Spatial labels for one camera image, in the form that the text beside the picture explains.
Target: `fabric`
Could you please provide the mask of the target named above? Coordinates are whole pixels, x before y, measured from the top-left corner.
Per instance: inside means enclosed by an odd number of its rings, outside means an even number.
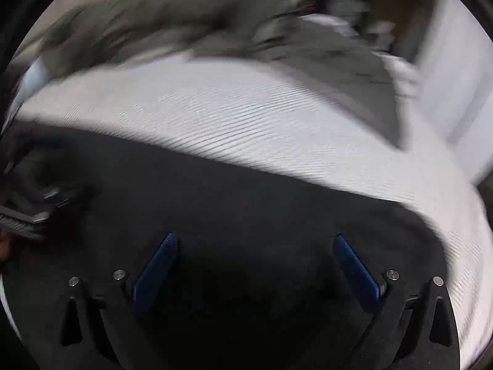
[[[394,81],[395,93],[401,98],[417,98],[421,84],[418,69],[403,58],[387,53],[376,53],[384,61]]]
[[[351,24],[344,19],[324,14],[309,14],[303,17],[305,21],[312,21],[333,28],[336,32],[346,37],[360,37],[359,33],[354,30]]]
[[[174,55],[51,83],[23,121],[88,129],[192,155],[395,200],[421,214],[445,246],[462,368],[491,337],[491,230],[452,153],[403,100],[396,151],[317,93],[268,66]]]
[[[291,10],[289,0],[105,0],[64,15],[47,31],[40,54],[53,78],[120,63],[159,45],[267,61],[398,147],[397,102],[381,60]]]

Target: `textured blue pad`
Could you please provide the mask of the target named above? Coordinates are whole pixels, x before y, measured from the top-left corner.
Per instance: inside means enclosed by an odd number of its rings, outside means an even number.
[[[351,286],[359,304],[367,313],[380,310],[380,288],[348,242],[338,235],[333,245],[334,257]]]
[[[149,310],[178,255],[178,238],[169,233],[134,284],[134,310]]]

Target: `white bedsheet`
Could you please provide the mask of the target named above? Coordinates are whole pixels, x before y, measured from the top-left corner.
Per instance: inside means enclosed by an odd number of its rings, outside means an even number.
[[[411,100],[401,116],[399,151],[267,65],[187,54],[52,82],[18,114],[404,203],[444,243],[467,368],[493,327],[491,230],[476,190]]]

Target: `bed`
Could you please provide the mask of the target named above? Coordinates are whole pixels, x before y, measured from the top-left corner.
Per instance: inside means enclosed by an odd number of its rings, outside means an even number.
[[[110,134],[403,203],[444,244],[461,368],[468,368],[493,331],[491,229],[476,189],[413,104],[416,70],[382,59],[400,99],[402,149],[272,66],[192,59],[188,51],[52,81],[16,120]]]

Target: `gray blanket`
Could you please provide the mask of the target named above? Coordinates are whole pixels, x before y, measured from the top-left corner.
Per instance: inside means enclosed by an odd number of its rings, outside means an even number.
[[[154,48],[262,60],[363,120],[394,146],[392,79],[371,51],[291,14],[289,0],[104,0],[71,10],[45,34],[54,77],[119,63]]]

